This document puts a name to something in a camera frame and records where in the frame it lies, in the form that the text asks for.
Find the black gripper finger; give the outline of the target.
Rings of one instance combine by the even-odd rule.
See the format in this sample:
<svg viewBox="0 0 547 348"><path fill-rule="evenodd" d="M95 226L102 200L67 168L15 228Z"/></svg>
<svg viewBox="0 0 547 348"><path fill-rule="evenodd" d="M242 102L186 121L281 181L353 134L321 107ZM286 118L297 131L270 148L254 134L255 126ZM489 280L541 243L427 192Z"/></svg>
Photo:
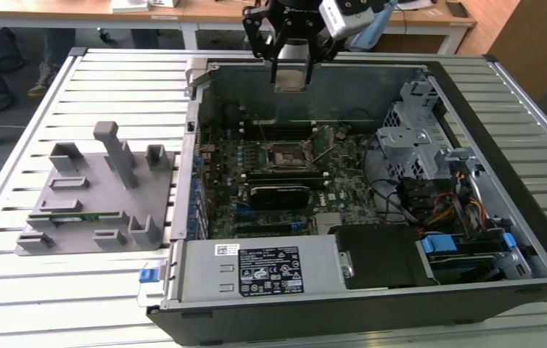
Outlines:
<svg viewBox="0 0 547 348"><path fill-rule="evenodd" d="M305 85L310 83L311 73L315 64L329 62L334 59L338 52L338 40L327 38L323 42L318 41L317 34L309 34L306 38L307 43L307 58L306 58L306 72Z"/></svg>
<svg viewBox="0 0 547 348"><path fill-rule="evenodd" d="M265 39L259 27L263 20L273 27L273 35ZM277 60L282 48L282 7L281 5L265 5L261 7L246 6L241 11L241 23L245 29L251 53L270 63L270 83L275 82Z"/></svg>

